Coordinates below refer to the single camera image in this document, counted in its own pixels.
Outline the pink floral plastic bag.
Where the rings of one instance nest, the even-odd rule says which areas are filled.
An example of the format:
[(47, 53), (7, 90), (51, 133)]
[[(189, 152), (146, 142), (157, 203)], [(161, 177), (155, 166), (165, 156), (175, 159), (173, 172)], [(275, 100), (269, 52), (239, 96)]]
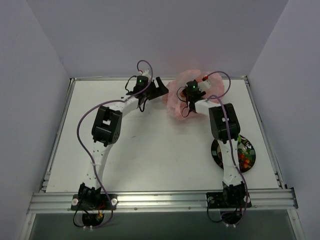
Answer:
[[(170, 117), (178, 121), (184, 121), (188, 118), (197, 118), (199, 116), (194, 112), (188, 113), (187, 104), (184, 102), (186, 98), (182, 96), (182, 90), (187, 82), (193, 80), (201, 82), (202, 78), (208, 74), (210, 74), (209, 71), (188, 69), (178, 74), (174, 80), (166, 85), (168, 94), (162, 97), (162, 101), (166, 105), (166, 110)], [(211, 83), (211, 87), (205, 91), (205, 95), (203, 96), (205, 99), (211, 95), (221, 97), (225, 93), (225, 85), (221, 73), (210, 75), (208, 81)]]

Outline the fake strawberry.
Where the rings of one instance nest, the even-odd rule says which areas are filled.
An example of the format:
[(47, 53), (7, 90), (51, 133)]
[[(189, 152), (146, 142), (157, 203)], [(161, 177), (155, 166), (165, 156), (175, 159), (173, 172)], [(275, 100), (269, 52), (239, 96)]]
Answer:
[(241, 148), (237, 150), (237, 155), (241, 171), (245, 172), (250, 170), (254, 164), (253, 156)]

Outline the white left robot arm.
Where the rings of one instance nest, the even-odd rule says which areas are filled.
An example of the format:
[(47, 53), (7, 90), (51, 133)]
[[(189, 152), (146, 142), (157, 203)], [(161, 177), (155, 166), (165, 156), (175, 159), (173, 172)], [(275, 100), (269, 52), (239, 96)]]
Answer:
[[(169, 93), (160, 77), (151, 80), (148, 75), (136, 77), (136, 83), (132, 91), (119, 100), (110, 100), (101, 103), (81, 117), (76, 136), (85, 152), (89, 155), (91, 167), (87, 171), (83, 183), (78, 190), (78, 196), (83, 204), (90, 210), (95, 210), (101, 203), (101, 191), (105, 191), (102, 180), (108, 155), (113, 145), (118, 141), (121, 134), (123, 118), (136, 109), (143, 109), (146, 101), (162, 97)], [(93, 149), (88, 150), (80, 138), (80, 126), (85, 117), (97, 110), (91, 135)]]

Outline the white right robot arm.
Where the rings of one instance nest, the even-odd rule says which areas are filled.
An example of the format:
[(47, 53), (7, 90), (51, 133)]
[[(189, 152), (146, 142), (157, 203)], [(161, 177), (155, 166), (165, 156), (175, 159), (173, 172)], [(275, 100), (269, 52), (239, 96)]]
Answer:
[(222, 200), (225, 205), (232, 207), (248, 194), (238, 160), (241, 127), (234, 106), (231, 103), (224, 104), (216, 95), (213, 97), (218, 103), (205, 99), (206, 88), (205, 82), (193, 80), (186, 83), (182, 92), (190, 112), (209, 117), (211, 133), (220, 147), (222, 157)]

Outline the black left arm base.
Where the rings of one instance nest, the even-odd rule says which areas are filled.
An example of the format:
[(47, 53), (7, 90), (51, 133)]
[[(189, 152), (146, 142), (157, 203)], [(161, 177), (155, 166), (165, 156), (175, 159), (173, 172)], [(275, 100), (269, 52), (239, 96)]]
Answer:
[(102, 228), (113, 219), (117, 204), (117, 194), (106, 194), (101, 187), (88, 187), (82, 183), (71, 201), (73, 225), (82, 229)]

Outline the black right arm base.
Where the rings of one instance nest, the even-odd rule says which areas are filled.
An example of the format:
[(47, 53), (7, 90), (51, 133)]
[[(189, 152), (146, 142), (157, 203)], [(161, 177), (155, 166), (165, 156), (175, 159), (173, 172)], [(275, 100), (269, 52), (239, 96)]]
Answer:
[[(243, 220), (248, 208), (252, 207), (250, 194), (243, 182), (230, 186), (223, 182), (222, 185), (222, 191), (206, 193), (206, 214), (213, 223), (224, 223), (235, 228)], [(210, 210), (220, 210), (219, 219), (213, 219)]]

